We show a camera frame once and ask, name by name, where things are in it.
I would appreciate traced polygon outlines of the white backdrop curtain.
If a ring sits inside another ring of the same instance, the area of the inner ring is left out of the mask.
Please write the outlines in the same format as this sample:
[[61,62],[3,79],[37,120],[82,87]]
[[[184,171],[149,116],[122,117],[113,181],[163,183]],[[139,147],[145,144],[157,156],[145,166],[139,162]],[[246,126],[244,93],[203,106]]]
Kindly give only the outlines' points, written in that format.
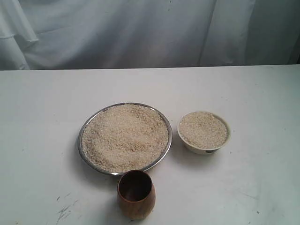
[[294,64],[297,0],[3,0],[0,68]]

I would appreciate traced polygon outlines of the metal plate of rice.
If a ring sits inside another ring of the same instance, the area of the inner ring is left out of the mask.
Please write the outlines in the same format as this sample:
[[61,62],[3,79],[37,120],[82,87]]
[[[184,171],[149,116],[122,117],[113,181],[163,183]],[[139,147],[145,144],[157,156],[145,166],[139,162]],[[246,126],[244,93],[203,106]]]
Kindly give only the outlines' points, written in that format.
[[87,119],[77,146],[91,168],[118,176],[153,168],[167,155],[172,137],[170,122],[157,109],[141,103],[118,103]]

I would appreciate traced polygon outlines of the brown wooden cup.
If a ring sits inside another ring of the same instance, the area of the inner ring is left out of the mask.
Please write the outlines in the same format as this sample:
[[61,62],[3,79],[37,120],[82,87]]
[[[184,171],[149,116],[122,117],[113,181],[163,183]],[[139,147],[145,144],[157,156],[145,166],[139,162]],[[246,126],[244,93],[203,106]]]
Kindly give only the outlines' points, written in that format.
[[156,201],[151,177],[140,170],[123,174],[117,185],[117,201],[124,216],[132,220],[145,219]]

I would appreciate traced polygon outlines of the small white rice bowl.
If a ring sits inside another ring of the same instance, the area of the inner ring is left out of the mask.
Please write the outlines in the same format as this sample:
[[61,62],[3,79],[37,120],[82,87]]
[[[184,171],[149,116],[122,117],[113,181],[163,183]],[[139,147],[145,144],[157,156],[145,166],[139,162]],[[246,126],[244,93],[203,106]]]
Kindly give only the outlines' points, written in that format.
[[177,133],[188,150],[200,155],[217,152],[228,143],[231,136],[226,121],[206,111],[184,115],[177,125]]

